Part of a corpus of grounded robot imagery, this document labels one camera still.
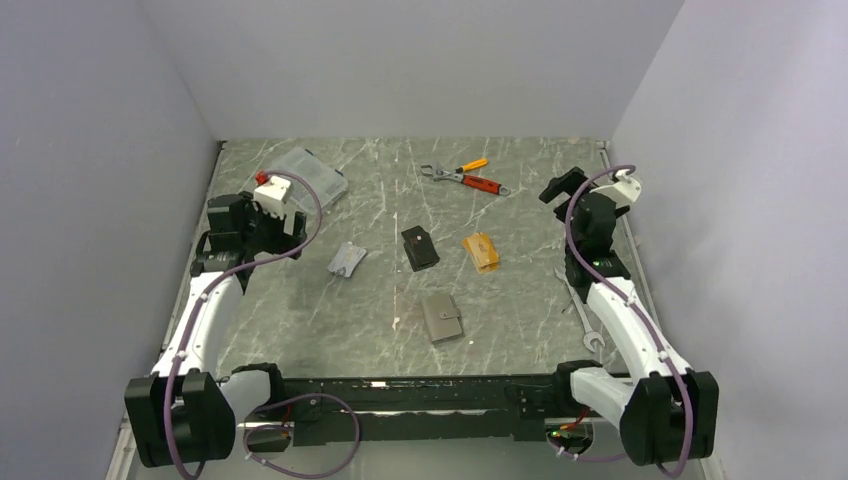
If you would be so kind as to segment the silver credit cards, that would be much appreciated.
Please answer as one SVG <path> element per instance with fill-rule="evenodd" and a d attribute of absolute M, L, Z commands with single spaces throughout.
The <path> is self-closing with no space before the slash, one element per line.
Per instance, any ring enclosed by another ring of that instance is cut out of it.
<path fill-rule="evenodd" d="M 367 255 L 367 250 L 348 241 L 340 245 L 327 270 L 339 277 L 350 278 Z"/>

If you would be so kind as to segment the grey card holder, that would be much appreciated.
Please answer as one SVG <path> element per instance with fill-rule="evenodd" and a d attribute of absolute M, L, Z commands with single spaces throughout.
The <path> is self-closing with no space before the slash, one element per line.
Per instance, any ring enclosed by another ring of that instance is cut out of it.
<path fill-rule="evenodd" d="M 449 293 L 438 293 L 421 301 L 428 337 L 439 343 L 463 335 L 461 313 Z"/>

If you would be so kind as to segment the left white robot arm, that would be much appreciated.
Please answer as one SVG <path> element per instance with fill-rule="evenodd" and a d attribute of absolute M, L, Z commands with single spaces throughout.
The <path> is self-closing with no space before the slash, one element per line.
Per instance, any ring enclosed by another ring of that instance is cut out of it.
<path fill-rule="evenodd" d="M 246 191 L 209 200 L 207 218 L 174 335 L 151 372 L 131 379 L 124 392 L 142 464 L 174 466 L 185 479 L 228 457 L 237 425 L 249 415 L 272 420 L 285 411 L 276 364 L 238 367 L 224 385 L 210 369 L 256 267 L 298 258 L 315 237 L 306 231 L 306 213 L 280 213 Z"/>

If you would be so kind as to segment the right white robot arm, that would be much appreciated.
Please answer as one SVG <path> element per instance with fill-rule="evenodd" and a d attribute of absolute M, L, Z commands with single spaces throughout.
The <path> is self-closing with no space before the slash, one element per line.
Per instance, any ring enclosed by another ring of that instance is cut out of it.
<path fill-rule="evenodd" d="M 656 466 L 670 479 L 687 463 L 712 455 L 719 385 L 712 373 L 695 370 L 661 333 L 644 306 L 628 269 L 613 247 L 613 233 L 641 194 L 635 168 L 609 168 L 609 181 L 574 167 L 552 178 L 540 193 L 564 226 L 564 281 L 576 305 L 605 326 L 628 377 L 614 377 L 598 362 L 558 365 L 551 388 L 557 411 L 599 414 L 619 434 L 625 456 L 638 466 Z"/>

